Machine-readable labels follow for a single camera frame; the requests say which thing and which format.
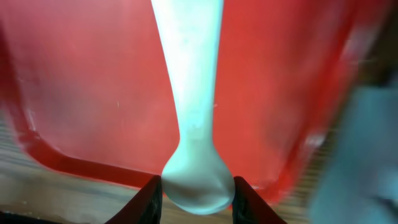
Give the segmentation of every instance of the wooden surface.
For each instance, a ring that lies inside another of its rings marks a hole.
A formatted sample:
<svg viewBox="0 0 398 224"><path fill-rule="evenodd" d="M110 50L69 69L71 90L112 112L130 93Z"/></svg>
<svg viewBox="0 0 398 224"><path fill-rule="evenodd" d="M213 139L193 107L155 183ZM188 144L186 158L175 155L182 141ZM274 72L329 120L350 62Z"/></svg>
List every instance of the wooden surface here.
<svg viewBox="0 0 398 224"><path fill-rule="evenodd" d="M315 153L295 190L274 207L288 223L308 223L308 200L329 158L326 148ZM135 193L129 188L44 169L16 146L0 114L0 210L61 223L104 223ZM209 216L191 215L165 198L162 223L232 223L232 217L230 210Z"/></svg>

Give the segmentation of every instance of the red plastic tray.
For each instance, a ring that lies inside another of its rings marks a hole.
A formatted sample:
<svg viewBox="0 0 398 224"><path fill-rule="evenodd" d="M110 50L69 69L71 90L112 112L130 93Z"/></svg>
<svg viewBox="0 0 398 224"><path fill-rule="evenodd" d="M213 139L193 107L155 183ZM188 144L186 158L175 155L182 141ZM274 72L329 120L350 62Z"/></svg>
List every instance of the red plastic tray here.
<svg viewBox="0 0 398 224"><path fill-rule="evenodd" d="M319 146L388 1L224 3L214 142L268 202ZM131 187L178 144L149 0L2 0L1 98L17 141L53 170Z"/></svg>

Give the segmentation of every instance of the light blue object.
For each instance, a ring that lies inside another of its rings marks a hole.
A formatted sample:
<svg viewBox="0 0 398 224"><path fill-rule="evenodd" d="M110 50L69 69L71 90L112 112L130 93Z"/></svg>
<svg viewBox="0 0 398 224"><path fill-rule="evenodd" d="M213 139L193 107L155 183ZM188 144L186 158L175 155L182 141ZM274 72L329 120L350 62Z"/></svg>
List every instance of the light blue object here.
<svg viewBox="0 0 398 224"><path fill-rule="evenodd" d="M358 88L310 207L313 224L398 223L398 89Z"/></svg>
<svg viewBox="0 0 398 224"><path fill-rule="evenodd" d="M180 208L208 215L226 209L234 180L213 145L213 102L222 0L152 0L177 112L180 142L162 188Z"/></svg>

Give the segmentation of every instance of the black clamp jaw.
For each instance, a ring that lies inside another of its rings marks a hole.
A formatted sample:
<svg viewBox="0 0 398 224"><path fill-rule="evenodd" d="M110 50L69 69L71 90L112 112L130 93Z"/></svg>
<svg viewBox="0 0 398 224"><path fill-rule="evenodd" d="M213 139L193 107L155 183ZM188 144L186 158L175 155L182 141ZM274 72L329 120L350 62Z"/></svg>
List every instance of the black clamp jaw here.
<svg viewBox="0 0 398 224"><path fill-rule="evenodd" d="M235 177L234 181L234 224L286 224L242 177ZM157 175L106 224L159 224L162 199L162 184L160 176Z"/></svg>

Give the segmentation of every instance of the plastic container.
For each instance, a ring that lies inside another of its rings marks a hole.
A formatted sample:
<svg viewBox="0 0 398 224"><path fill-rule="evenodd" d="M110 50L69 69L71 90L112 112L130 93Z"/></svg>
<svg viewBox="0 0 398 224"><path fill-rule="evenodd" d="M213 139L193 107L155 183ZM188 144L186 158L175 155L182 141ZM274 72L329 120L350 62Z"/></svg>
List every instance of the plastic container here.
<svg viewBox="0 0 398 224"><path fill-rule="evenodd" d="M225 1L214 142L269 203L318 147L388 1ZM2 0L1 98L22 150L131 187L178 144L149 0Z"/></svg>

